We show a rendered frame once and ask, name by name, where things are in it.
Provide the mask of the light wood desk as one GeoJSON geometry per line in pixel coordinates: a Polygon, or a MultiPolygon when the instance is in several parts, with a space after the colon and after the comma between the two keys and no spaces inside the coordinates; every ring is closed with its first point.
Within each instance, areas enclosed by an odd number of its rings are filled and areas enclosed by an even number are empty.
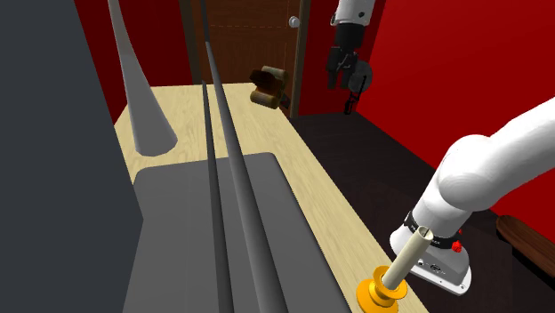
{"type": "MultiPolygon", "coordinates": [[[[351,313],[363,313],[356,298],[358,284],[391,260],[286,116],[249,100],[253,88],[251,83],[223,86],[241,149],[245,154],[275,155],[351,313]]],[[[154,165],[205,160],[203,98],[209,99],[212,114],[219,113],[213,85],[159,86],[152,92],[178,142],[161,156],[140,155],[135,150],[129,112],[124,110],[115,130],[132,178],[154,165]]]]}

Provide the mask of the dark grey panel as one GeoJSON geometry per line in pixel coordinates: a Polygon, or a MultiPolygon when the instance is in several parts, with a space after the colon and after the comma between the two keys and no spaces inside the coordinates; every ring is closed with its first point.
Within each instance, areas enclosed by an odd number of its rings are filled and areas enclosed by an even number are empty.
{"type": "Polygon", "coordinates": [[[123,313],[142,215],[73,0],[0,0],[0,313],[123,313]]]}

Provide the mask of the grey double pole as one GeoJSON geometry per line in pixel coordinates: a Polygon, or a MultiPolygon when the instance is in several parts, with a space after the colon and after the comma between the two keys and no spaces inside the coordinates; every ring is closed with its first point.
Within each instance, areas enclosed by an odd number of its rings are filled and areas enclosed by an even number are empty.
{"type": "Polygon", "coordinates": [[[289,313],[279,282],[260,210],[253,192],[229,104],[221,83],[210,41],[205,0],[199,0],[202,14],[205,48],[218,103],[223,134],[234,181],[238,210],[245,236],[253,285],[260,313],[289,313]]]}

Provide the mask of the grey tall cone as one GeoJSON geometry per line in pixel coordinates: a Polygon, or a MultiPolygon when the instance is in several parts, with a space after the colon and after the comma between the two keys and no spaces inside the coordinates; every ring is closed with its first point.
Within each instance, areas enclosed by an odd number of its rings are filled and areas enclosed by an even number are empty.
{"type": "Polygon", "coordinates": [[[128,36],[119,0],[108,0],[109,15],[125,86],[135,150],[146,157],[169,152],[178,142],[152,92],[128,36]]]}

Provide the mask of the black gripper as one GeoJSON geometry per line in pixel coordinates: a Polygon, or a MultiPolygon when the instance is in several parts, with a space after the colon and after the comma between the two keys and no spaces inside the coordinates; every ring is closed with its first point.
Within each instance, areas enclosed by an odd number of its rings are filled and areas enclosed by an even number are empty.
{"type": "Polygon", "coordinates": [[[350,78],[356,71],[358,56],[356,49],[362,45],[364,26],[356,23],[339,23],[335,26],[334,43],[330,48],[326,71],[328,74],[327,88],[333,90],[336,86],[338,68],[342,66],[340,87],[349,89],[350,78]]]}

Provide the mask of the cream candle yellow holder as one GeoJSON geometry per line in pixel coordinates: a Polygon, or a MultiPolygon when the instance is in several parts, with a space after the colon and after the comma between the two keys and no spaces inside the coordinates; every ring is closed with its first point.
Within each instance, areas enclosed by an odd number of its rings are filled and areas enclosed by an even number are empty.
{"type": "Polygon", "coordinates": [[[390,266],[376,267],[372,278],[359,283],[356,296],[364,313],[398,313],[398,300],[407,294],[405,278],[433,237],[429,228],[420,226],[390,266]]]}

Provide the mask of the grey flat slab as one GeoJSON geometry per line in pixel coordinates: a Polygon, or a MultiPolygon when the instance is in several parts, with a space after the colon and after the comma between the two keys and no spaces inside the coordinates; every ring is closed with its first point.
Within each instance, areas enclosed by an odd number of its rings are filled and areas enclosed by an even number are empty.
{"type": "MultiPolygon", "coordinates": [[[[245,156],[289,313],[351,313],[276,159],[245,156]]],[[[123,313],[219,313],[205,161],[145,168],[143,215],[123,313]]]]}

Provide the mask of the brown olive binoculars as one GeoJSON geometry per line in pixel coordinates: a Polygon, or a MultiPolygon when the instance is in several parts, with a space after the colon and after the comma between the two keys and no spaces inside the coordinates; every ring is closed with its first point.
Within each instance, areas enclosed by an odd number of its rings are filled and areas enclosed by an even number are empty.
{"type": "Polygon", "coordinates": [[[285,94],[288,78],[288,73],[280,68],[263,66],[254,69],[249,76],[256,86],[250,94],[251,102],[267,108],[289,108],[290,99],[285,94]]]}

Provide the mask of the brown wooden door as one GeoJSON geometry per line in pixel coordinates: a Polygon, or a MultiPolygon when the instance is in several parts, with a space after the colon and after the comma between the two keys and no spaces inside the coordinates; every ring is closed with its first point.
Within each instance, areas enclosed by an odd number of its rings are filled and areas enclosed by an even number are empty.
{"type": "Polygon", "coordinates": [[[283,111],[299,115],[311,0],[177,0],[193,84],[212,81],[204,34],[225,84],[246,83],[263,66],[288,72],[283,111]]]}

